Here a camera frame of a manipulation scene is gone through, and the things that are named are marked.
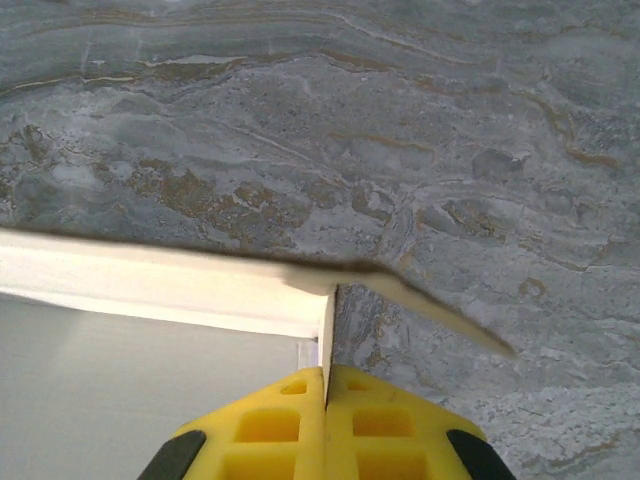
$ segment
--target stone countertop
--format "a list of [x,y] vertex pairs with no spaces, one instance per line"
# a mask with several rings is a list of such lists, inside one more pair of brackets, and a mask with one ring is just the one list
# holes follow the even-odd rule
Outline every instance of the stone countertop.
[[354,287],[338,361],[519,479],[637,478],[638,2],[0,8],[0,223],[383,261],[521,358]]

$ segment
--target white molding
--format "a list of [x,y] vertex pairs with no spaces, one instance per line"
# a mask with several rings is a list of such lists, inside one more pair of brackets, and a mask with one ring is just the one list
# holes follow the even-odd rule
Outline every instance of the white molding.
[[277,262],[0,229],[0,293],[90,312],[323,336],[333,290],[310,293],[285,276]]

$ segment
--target square hole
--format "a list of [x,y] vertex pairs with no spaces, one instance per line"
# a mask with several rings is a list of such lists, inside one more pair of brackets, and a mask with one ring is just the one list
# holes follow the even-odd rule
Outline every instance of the square hole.
[[300,414],[291,409],[265,408],[240,419],[236,442],[297,442]]
[[280,390],[280,393],[283,395],[302,395],[307,393],[307,382],[304,380],[293,382],[291,385],[287,385]]
[[358,452],[359,480],[425,480],[421,451],[371,450]]
[[413,435],[411,415],[401,408],[361,408],[353,414],[355,437],[410,437]]
[[296,457],[281,454],[230,454],[224,458],[219,480],[293,480]]

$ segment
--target white trim board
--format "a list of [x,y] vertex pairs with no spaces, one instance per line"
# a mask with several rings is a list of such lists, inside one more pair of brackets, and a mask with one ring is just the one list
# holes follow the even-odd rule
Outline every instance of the white trim board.
[[326,369],[335,289],[351,283],[496,353],[517,355],[481,323],[372,262],[201,252],[0,229],[0,293],[98,313],[317,338],[318,364]]
[[335,287],[312,293],[288,285],[286,274],[280,263],[240,256],[0,229],[1,293],[89,312],[321,337],[327,315],[333,323]]

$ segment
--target yellow tool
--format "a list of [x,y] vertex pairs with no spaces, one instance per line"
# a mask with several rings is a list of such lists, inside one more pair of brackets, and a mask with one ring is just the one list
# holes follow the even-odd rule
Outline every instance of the yellow tool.
[[357,369],[307,368],[183,425],[138,480],[515,480],[469,420]]

